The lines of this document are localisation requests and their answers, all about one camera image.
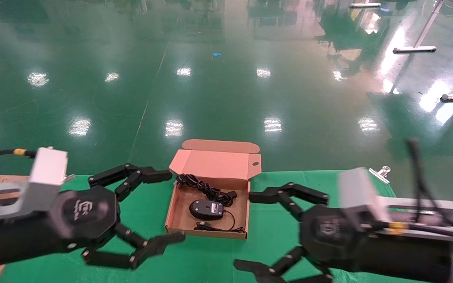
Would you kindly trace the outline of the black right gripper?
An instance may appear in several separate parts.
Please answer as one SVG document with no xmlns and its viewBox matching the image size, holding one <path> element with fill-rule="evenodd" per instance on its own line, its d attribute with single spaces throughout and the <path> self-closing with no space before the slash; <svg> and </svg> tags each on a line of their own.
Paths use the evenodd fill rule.
<svg viewBox="0 0 453 283">
<path fill-rule="evenodd" d="M 314 204 L 303 211 L 292 197 Z M 249 272 L 258 283 L 286 283 L 283 276 L 300 260 L 306 258 L 321 274 L 299 278 L 291 283 L 332 283 L 330 269 L 364 272 L 360 249 L 365 243 L 365 230 L 360 214 L 365 206 L 328 207 L 324 192 L 295 183 L 267 187 L 261 192 L 250 192 L 254 204 L 281 204 L 296 220 L 300 220 L 300 244 L 273 265 L 235 259 L 234 268 Z"/>
</svg>

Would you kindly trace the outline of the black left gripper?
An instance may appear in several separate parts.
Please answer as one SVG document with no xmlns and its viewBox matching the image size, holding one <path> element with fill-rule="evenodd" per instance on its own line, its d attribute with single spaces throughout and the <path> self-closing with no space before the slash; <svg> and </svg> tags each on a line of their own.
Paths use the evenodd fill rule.
<svg viewBox="0 0 453 283">
<path fill-rule="evenodd" d="M 169 170 L 124 164 L 90 176 L 87 190 L 58 193 L 52 204 L 53 252 L 85 248 L 81 255 L 87 265 L 133 270 L 147 259 L 162 255 L 168 245 L 183 242 L 186 235 L 182 232 L 145 239 L 123 224 L 117 224 L 119 201 L 142 183 L 159 183 L 172 177 Z M 118 181 L 122 183 L 114 192 L 106 188 Z M 99 251 L 113 235 L 135 251 L 131 254 Z"/>
</svg>

